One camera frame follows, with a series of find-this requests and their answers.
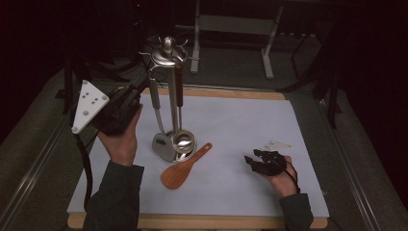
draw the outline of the sleeve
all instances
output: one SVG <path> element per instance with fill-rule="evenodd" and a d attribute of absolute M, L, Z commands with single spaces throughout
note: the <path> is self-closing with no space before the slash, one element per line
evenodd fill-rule
<path fill-rule="evenodd" d="M 109 162 L 99 191 L 88 202 L 83 230 L 137 230 L 143 171 Z"/>
<path fill-rule="evenodd" d="M 311 230 L 313 214 L 306 193 L 294 194 L 279 200 L 288 230 Z"/>

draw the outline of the hand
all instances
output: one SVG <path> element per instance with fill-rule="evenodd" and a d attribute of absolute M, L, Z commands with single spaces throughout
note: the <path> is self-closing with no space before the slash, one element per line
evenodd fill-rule
<path fill-rule="evenodd" d="M 290 163 L 287 164 L 286 171 L 297 181 L 297 173 L 292 166 L 292 159 L 290 156 L 285 156 L 285 160 Z M 283 198 L 289 195 L 297 193 L 296 185 L 294 184 L 292 178 L 286 173 L 281 172 L 279 175 L 275 176 L 266 176 L 265 178 L 270 182 L 273 189 L 278 194 L 279 198 Z"/>
<path fill-rule="evenodd" d="M 139 109 L 136 111 L 135 116 L 132 118 L 123 134 L 108 137 L 102 132 L 98 133 L 98 138 L 102 141 L 108 151 L 112 162 L 127 167 L 133 165 L 133 161 L 136 157 L 136 150 L 138 149 L 136 125 L 138 124 L 142 108 L 143 105 L 140 104 Z"/>

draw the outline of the white board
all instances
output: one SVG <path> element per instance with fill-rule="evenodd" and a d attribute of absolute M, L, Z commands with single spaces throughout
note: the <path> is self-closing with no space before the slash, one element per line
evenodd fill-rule
<path fill-rule="evenodd" d="M 168 97 L 160 97 L 165 129 L 169 131 Z M 213 148 L 194 164 L 186 182 L 173 191 L 160 180 L 161 173 L 171 163 L 154 154 L 151 148 L 159 127 L 150 96 L 143 95 L 140 102 L 144 107 L 137 126 L 139 146 L 135 165 L 145 167 L 140 190 L 142 214 L 282 217 L 271 186 L 251 171 L 243 157 L 248 155 L 256 159 L 252 150 L 274 140 L 293 147 L 280 153 L 292 156 L 299 187 L 303 193 L 309 194 L 314 216 L 329 217 L 289 101 L 186 96 L 183 128 L 196 135 L 198 147 L 209 141 Z M 100 140 L 95 141 L 90 158 L 95 193 L 109 162 Z M 83 173 L 67 209 L 69 213 L 84 212 L 85 190 Z"/>

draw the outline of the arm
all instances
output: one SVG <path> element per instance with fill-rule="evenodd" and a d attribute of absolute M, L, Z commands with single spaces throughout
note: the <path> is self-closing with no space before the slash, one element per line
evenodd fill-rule
<path fill-rule="evenodd" d="M 141 108 L 142 105 L 124 134 L 108 137 L 98 133 L 111 160 L 99 191 L 89 200 L 84 230 L 137 230 L 143 167 L 134 166 L 133 162 L 138 148 L 136 125 Z"/>
<path fill-rule="evenodd" d="M 292 159 L 285 157 L 288 162 L 286 171 L 297 180 L 297 173 L 292 166 Z M 297 193 L 297 187 L 291 177 L 282 172 L 276 176 L 265 176 L 279 196 L 285 222 L 290 231 L 310 230 L 313 214 L 306 193 Z"/>

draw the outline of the cable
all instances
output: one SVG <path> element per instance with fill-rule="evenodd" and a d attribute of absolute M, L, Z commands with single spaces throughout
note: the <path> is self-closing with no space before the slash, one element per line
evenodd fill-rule
<path fill-rule="evenodd" d="M 92 193 L 92 184 L 93 184 L 92 169 L 90 167 L 89 154 L 86 150 L 86 147 L 84 146 L 84 143 L 82 142 L 79 135 L 74 134 L 74 137 L 77 140 L 77 146 L 81 152 L 82 164 L 84 166 L 84 171 L 87 176 L 87 191 L 85 193 L 85 199 L 84 199 L 84 209 L 87 212 L 88 211 L 87 205 L 90 200 L 90 195 Z"/>
<path fill-rule="evenodd" d="M 300 193 L 300 188 L 299 188 L 299 186 L 297 185 L 297 180 L 294 179 L 294 177 L 293 177 L 286 169 L 284 169 L 281 165 L 279 165 L 279 163 L 275 162 L 273 159 L 270 159 L 270 160 L 271 160 L 272 162 L 274 162 L 278 167 L 280 167 L 289 177 L 291 177 L 291 179 L 292 179 L 294 185 L 296 186 L 296 191 L 297 191 L 297 193 Z M 293 167 L 293 165 L 292 165 L 291 163 L 289 163 L 288 161 L 286 161 L 286 163 L 288 163 L 289 165 L 292 166 L 292 168 L 293 168 L 293 170 L 294 170 L 294 174 L 296 175 L 296 178 L 297 178 L 297 171 L 296 171 L 296 169 L 295 169 L 295 168 Z"/>
<path fill-rule="evenodd" d="M 329 217 L 329 218 L 333 221 L 333 223 L 336 225 L 336 227 L 337 227 L 340 231 L 344 231 L 343 228 L 340 226 L 340 224 L 339 224 L 335 219 L 333 219 L 332 217 Z"/>

